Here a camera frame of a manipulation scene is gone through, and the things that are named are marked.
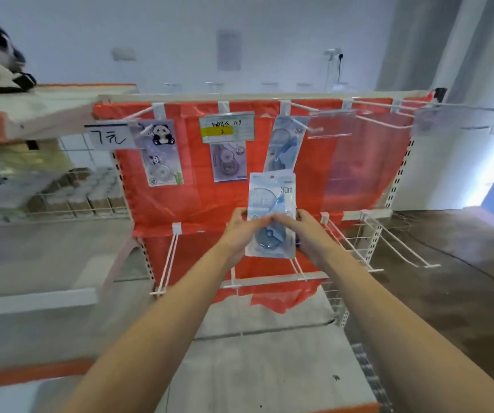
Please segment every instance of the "correction tape package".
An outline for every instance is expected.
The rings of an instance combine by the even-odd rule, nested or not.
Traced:
[[[295,116],[295,120],[308,125],[310,118]],[[264,172],[292,170],[297,162],[305,132],[306,130],[290,116],[276,117],[264,163]]]
[[[213,179],[221,181],[247,180],[245,142],[213,143],[211,160]]]
[[[147,133],[140,135],[144,129]],[[150,187],[184,184],[173,120],[137,120],[130,125]]]
[[[291,171],[251,173],[247,220],[269,213],[297,215],[295,174]],[[294,258],[295,233],[279,223],[260,229],[245,248],[246,256]]]

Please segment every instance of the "cable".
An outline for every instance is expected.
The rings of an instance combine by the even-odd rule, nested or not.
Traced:
[[[405,222],[406,220],[409,220],[408,218],[404,217],[404,216],[403,216],[403,215],[401,215],[401,214],[396,214],[396,213],[394,213],[393,215],[394,215],[394,216],[399,216],[399,217],[401,217],[401,218],[404,220],[404,222]],[[406,228],[408,228],[408,229],[409,229],[409,228],[411,228],[411,226],[412,226],[412,225],[411,225],[410,223],[406,222],[406,226],[405,226]],[[406,229],[400,229],[400,228],[397,228],[397,227],[393,227],[393,228],[391,228],[391,229],[398,230],[398,231],[400,231],[400,232],[404,232],[404,233],[405,233],[406,235],[408,235],[411,239],[413,239],[413,240],[414,240],[414,241],[416,241],[416,242],[419,242],[421,245],[426,246],[427,248],[430,248],[430,249],[432,249],[432,250],[436,250],[437,252],[440,252],[440,253],[442,253],[442,254],[444,254],[444,255],[447,255],[447,256],[449,256],[449,257],[451,257],[451,258],[453,258],[453,259],[457,259],[458,261],[460,261],[460,262],[462,262],[462,263],[464,263],[464,264],[466,264],[466,265],[470,266],[471,268],[475,269],[475,270],[476,270],[476,271],[478,271],[478,272],[481,272],[481,273],[482,273],[482,274],[484,274],[486,277],[489,277],[491,280],[493,280],[493,281],[494,281],[494,276],[493,276],[493,275],[491,275],[489,272],[486,272],[486,271],[484,271],[483,269],[478,268],[476,265],[471,264],[470,262],[468,262],[468,261],[464,260],[463,258],[460,258],[460,257],[458,257],[458,256],[455,256],[454,254],[450,254],[449,252],[447,252],[447,251],[445,251],[445,250],[441,250],[441,249],[439,249],[439,248],[435,248],[434,246],[429,245],[428,243],[423,242],[421,239],[419,239],[418,237],[414,236],[414,235],[413,235],[412,233],[410,233],[408,230],[406,230]]]
[[[337,82],[340,82],[340,63],[343,62],[344,55],[339,54],[339,76],[337,77]]]

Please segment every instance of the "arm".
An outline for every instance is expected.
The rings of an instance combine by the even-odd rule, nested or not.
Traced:
[[[494,381],[381,286],[308,212],[272,218],[329,275],[408,407],[428,413],[494,413]]]
[[[218,243],[92,366],[62,413],[153,413],[216,291],[270,217],[236,209]]]

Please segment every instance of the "forearm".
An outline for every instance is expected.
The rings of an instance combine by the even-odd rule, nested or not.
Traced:
[[[228,271],[213,247],[90,369],[64,413],[153,413]]]
[[[416,412],[494,412],[494,381],[339,247],[326,272],[381,366]]]

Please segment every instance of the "wall socket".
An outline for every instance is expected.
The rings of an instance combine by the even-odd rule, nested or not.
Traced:
[[[115,47],[111,50],[114,61],[136,61],[136,52],[133,48]]]

